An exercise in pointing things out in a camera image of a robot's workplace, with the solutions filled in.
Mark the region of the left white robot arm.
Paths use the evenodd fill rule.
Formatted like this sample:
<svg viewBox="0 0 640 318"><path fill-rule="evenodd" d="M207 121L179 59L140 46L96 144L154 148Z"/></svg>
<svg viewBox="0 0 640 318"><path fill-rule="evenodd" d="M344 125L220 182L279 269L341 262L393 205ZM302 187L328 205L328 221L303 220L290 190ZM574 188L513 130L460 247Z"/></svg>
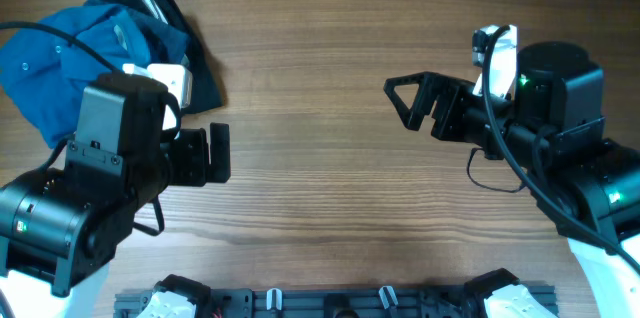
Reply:
<svg viewBox="0 0 640 318"><path fill-rule="evenodd" d="M75 131L47 161L1 190L1 313L85 317L117 247L134 231L157 236L136 213L170 186L224 183L230 128L165 128L180 105L168 88L138 75L106 73L83 91Z"/></svg>

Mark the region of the blue polo shirt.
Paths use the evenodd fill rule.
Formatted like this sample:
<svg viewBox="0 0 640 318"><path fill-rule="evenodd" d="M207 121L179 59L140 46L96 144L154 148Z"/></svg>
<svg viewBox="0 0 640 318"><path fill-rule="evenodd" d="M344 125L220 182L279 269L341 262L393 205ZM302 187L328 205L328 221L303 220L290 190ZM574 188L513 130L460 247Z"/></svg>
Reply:
<svg viewBox="0 0 640 318"><path fill-rule="evenodd" d="M72 7L41 21L85 43L109 63L151 62L139 27L115 4ZM1 47L1 85L49 147L75 131L84 88L109 70L54 35L23 29Z"/></svg>

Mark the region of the pile of dark clothes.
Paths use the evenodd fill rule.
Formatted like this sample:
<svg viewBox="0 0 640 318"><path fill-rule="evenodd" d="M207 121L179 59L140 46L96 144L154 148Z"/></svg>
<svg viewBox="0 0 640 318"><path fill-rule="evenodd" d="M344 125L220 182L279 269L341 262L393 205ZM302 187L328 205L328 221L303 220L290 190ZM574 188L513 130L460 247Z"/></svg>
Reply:
<svg viewBox="0 0 640 318"><path fill-rule="evenodd" d="M87 0L88 6L115 4L125 9L150 46L153 63L181 64L193 75L187 114L223 106L205 49L175 0Z"/></svg>

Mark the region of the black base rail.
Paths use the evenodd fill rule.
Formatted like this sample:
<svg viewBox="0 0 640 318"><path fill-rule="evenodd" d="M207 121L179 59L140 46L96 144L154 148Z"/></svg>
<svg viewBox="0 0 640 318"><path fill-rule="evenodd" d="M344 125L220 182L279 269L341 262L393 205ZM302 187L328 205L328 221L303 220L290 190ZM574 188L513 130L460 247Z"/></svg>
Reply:
<svg viewBox="0 0 640 318"><path fill-rule="evenodd" d="M115 317L555 317L555 287L523 283L504 268L461 285L345 290L212 289L169 275L146 291L115 296Z"/></svg>

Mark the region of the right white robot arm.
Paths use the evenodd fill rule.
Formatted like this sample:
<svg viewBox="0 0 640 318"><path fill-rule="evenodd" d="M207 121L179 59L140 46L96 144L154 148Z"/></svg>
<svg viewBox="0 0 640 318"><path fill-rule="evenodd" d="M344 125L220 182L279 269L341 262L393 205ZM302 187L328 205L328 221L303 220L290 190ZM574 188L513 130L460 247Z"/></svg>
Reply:
<svg viewBox="0 0 640 318"><path fill-rule="evenodd" d="M422 72L385 82L402 124L503 160L566 238L603 317L639 313L639 153L604 135L604 74L581 47L474 44L476 82Z"/></svg>

